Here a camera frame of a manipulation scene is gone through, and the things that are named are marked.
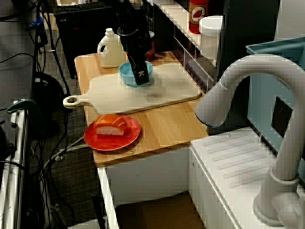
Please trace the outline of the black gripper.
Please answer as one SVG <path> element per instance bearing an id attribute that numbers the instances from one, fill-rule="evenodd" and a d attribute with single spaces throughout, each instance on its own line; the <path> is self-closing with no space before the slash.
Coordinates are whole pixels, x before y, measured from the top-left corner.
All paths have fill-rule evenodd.
<path id="1" fill-rule="evenodd" d="M 145 54 L 151 49 L 151 38 L 148 29 L 137 28 L 124 31 L 118 28 L 118 35 L 129 61 L 132 63 L 132 72 L 136 85 L 149 82 L 148 65 Z"/>

